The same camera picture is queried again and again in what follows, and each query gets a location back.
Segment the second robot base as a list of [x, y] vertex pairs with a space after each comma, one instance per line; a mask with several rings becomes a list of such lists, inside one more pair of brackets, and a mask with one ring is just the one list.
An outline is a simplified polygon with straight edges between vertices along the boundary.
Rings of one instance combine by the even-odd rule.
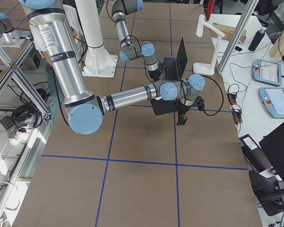
[[26, 40], [31, 40], [30, 31], [18, 31], [8, 16], [0, 13], [0, 46], [20, 48]]

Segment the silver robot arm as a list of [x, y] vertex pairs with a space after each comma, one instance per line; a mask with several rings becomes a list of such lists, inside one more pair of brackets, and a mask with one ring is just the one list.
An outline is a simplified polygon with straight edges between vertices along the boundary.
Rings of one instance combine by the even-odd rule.
[[116, 65], [117, 57], [110, 55], [104, 47], [95, 1], [75, 2], [79, 25], [88, 44], [88, 63], [84, 69], [79, 66], [80, 55], [70, 31], [63, 2], [23, 0], [21, 4], [30, 25], [38, 30], [46, 48], [65, 97], [63, 104], [68, 114], [68, 124], [78, 134], [96, 132], [107, 112], [139, 102], [158, 97], [164, 101], [187, 99], [194, 102], [205, 86], [204, 77], [193, 74], [185, 80], [160, 80], [115, 94], [96, 96], [87, 89], [83, 76], [98, 76], [100, 73], [108, 76], [108, 71]]
[[158, 60], [154, 45], [149, 41], [140, 43], [127, 29], [126, 16], [142, 9], [142, 0], [116, 0], [112, 6], [111, 19], [115, 24], [121, 47], [119, 56], [124, 63], [143, 58], [147, 78], [153, 81], [163, 80], [164, 70], [168, 66]]

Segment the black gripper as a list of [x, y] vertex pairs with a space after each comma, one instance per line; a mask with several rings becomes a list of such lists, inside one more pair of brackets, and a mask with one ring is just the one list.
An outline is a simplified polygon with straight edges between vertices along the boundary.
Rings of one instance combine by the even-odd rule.
[[166, 62], [160, 62], [157, 61], [152, 65], [148, 66], [148, 72], [151, 79], [154, 80], [154, 82], [159, 80], [159, 77], [161, 76], [161, 71], [168, 68], [168, 64]]
[[187, 100], [180, 98], [175, 104], [176, 111], [178, 113], [177, 125], [185, 125], [187, 122], [186, 112], [189, 111], [191, 107], [198, 108], [199, 111], [204, 110], [204, 99], [198, 96], [195, 100]]

